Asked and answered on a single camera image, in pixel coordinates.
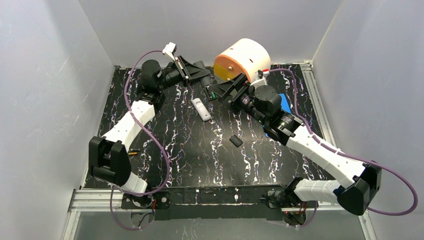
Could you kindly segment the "white remote control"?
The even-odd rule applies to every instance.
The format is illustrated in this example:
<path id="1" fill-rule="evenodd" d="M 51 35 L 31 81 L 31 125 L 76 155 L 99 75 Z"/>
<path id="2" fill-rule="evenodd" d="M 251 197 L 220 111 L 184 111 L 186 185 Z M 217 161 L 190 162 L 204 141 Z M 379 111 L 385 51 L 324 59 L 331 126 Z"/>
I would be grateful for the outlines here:
<path id="1" fill-rule="evenodd" d="M 193 104 L 194 108 L 196 109 L 202 121 L 206 122 L 211 119 L 210 113 L 208 112 L 207 108 L 205 107 L 203 102 L 200 100 L 200 98 L 192 99 L 191 103 Z"/>

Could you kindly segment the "black remote battery cover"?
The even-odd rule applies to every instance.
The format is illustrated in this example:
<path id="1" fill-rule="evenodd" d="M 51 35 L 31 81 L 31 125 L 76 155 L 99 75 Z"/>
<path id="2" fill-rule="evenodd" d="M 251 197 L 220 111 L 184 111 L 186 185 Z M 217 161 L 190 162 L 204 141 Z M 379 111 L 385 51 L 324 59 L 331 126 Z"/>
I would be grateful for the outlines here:
<path id="1" fill-rule="evenodd" d="M 243 144 L 243 141 L 237 135 L 232 135 L 229 141 L 237 148 Z"/>

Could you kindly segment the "black remote control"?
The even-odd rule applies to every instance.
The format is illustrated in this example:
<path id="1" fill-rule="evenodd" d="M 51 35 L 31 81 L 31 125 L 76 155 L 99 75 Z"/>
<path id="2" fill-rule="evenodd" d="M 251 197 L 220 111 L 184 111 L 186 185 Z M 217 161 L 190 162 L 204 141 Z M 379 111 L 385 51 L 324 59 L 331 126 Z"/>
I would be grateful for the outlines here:
<path id="1" fill-rule="evenodd" d="M 213 100 L 211 100 L 211 97 L 212 97 L 212 93 L 214 93 L 214 92 L 209 89 L 209 87 L 212 85 L 211 77 L 209 75 L 203 77 L 200 80 L 200 85 L 202 87 L 203 93 L 207 97 L 207 100 L 208 101 L 213 101 Z"/>

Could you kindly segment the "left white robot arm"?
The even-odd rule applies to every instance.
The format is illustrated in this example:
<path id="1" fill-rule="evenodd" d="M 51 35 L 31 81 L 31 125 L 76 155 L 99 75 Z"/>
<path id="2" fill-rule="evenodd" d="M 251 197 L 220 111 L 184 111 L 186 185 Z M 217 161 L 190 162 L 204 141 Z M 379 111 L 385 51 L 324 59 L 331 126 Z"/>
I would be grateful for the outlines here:
<path id="1" fill-rule="evenodd" d="M 94 136 L 88 144 L 88 175 L 135 196 L 149 195 L 148 183 L 133 173 L 128 151 L 141 131 L 154 142 L 157 139 L 145 125 L 160 111 L 164 90 L 182 83 L 185 87 L 200 83 L 205 92 L 211 72 L 203 61 L 190 63 L 182 56 L 175 57 L 162 68 L 158 61 L 149 59 L 141 65 L 135 100 L 111 130 Z"/>

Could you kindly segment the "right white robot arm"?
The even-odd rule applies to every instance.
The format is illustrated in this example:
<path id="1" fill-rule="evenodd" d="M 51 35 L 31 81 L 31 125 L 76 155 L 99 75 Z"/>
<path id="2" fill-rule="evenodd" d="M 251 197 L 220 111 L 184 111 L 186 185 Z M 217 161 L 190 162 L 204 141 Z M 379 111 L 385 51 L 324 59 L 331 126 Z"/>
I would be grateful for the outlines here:
<path id="1" fill-rule="evenodd" d="M 309 132 L 299 117 L 283 110 L 282 96 L 270 85 L 251 85 L 241 73 L 208 89 L 220 102 L 227 102 L 233 112 L 244 111 L 258 121 L 271 139 L 304 155 L 334 177 L 334 180 L 296 177 L 284 190 L 266 197 L 271 208 L 321 201 L 338 204 L 356 216 L 365 213 L 380 189 L 379 167 L 326 148 L 326 141 Z"/>

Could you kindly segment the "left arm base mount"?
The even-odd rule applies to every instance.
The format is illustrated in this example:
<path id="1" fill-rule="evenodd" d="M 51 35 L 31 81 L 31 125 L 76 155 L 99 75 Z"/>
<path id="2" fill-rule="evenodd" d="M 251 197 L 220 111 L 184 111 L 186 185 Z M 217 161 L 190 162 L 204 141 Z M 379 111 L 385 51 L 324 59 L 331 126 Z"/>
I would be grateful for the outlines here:
<path id="1" fill-rule="evenodd" d="M 155 194 L 134 196 L 125 193 L 122 196 L 120 208 L 131 212 L 132 223 L 143 229 L 150 225 L 156 217 L 158 210 L 168 210 L 170 207 L 170 193 L 158 191 Z"/>

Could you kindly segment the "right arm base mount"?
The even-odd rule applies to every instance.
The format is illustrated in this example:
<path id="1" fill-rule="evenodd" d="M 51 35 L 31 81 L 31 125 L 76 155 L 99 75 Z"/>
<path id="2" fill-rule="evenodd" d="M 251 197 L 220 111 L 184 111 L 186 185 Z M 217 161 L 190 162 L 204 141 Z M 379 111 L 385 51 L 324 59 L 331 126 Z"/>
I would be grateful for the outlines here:
<path id="1" fill-rule="evenodd" d="M 270 190 L 263 194 L 258 203 L 265 204 L 270 209 L 280 209 L 282 220 L 288 227 L 305 227 L 312 222 L 318 211 L 317 201 L 302 201 L 293 192 L 285 190 Z"/>

